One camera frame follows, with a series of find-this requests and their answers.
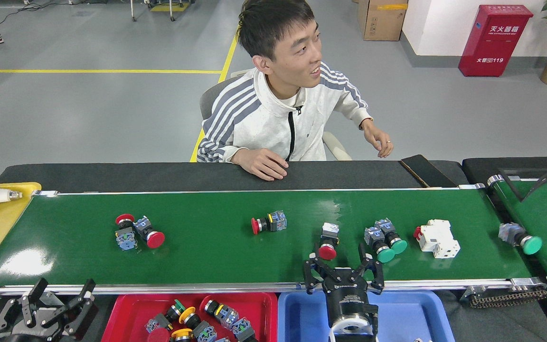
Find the person's left hand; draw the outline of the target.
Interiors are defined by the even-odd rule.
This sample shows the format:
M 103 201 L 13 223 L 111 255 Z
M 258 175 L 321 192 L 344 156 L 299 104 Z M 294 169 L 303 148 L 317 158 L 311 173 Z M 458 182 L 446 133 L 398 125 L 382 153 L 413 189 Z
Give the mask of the person's left hand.
M 377 157 L 389 157 L 394 148 L 389 134 L 375 126 L 371 118 L 364 119 L 359 126 L 367 142 L 377 150 Z

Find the person's right hand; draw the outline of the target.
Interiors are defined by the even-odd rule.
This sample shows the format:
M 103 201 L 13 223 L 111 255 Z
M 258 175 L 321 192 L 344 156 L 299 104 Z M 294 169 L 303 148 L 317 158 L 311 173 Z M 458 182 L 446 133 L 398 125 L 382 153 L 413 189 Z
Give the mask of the person's right hand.
M 264 180 L 281 180 L 287 176 L 287 161 L 269 149 L 239 149 L 231 163 Z

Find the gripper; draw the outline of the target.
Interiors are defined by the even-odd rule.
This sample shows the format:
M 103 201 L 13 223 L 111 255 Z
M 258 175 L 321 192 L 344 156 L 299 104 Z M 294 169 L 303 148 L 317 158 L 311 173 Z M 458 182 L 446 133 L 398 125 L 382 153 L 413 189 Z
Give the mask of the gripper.
M 364 243 L 359 243 L 358 253 L 360 264 L 357 275 L 362 277 L 366 271 L 371 271 L 373 279 L 370 288 L 374 293 L 382 293 L 385 286 L 382 264 L 367 253 Z M 369 303 L 368 284 L 363 278 L 337 282 L 337 271 L 323 262 L 317 253 L 310 253 L 308 260 L 303 262 L 303 278 L 307 294 L 313 294 L 316 285 L 323 284 L 329 325 L 349 318 L 358 318 L 367 325 L 377 323 L 378 306 Z
M 81 341 L 98 308 L 94 304 L 93 290 L 96 283 L 87 279 L 79 295 L 67 304 L 68 317 L 43 327 L 40 325 L 54 310 L 37 310 L 48 281 L 40 278 L 31 290 L 19 299 L 11 299 L 0 312 L 0 335 L 5 342 L 79 342 Z

